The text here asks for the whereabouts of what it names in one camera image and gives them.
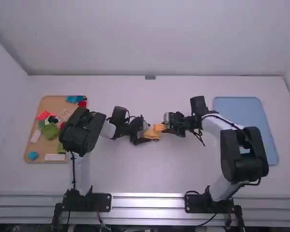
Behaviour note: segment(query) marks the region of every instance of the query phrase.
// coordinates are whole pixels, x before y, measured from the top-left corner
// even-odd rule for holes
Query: teal block
[[[28,157],[31,160],[36,160],[39,157],[39,153],[37,153],[36,151],[31,151],[29,152]]]

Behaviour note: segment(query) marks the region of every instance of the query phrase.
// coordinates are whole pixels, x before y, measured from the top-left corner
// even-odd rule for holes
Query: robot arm
[[[218,112],[209,111],[204,96],[191,98],[190,104],[191,116],[185,117],[180,112],[164,115],[168,129],[163,132],[185,137],[186,131],[199,130],[197,135],[202,141],[202,131],[207,131],[220,141],[222,175],[206,189],[207,198],[219,202],[230,198],[240,187],[258,185],[269,171],[259,129],[234,124]],[[246,149],[245,153],[241,153],[241,147]]]

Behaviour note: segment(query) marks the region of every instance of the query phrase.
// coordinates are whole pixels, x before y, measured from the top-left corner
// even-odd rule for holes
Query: red block
[[[45,120],[50,115],[50,112],[45,110],[43,113],[41,113],[40,116],[38,116],[38,120]]]
[[[79,104],[78,104],[78,106],[83,107],[83,108],[86,108],[87,101],[80,101]]]

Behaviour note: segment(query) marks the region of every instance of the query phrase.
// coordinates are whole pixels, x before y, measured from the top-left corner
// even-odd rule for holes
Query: blue tray
[[[271,134],[262,103],[255,97],[216,97],[214,109],[226,119],[242,126],[259,128],[269,165],[279,162],[278,153]]]

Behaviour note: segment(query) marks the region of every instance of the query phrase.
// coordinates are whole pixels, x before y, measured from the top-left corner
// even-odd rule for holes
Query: yellow block
[[[164,131],[166,129],[168,129],[168,125],[166,125],[166,124],[160,123],[160,124],[155,124],[154,125],[154,130],[155,131]]]
[[[147,139],[158,139],[161,138],[161,132],[155,131],[154,129],[148,129],[143,133],[143,137]]]

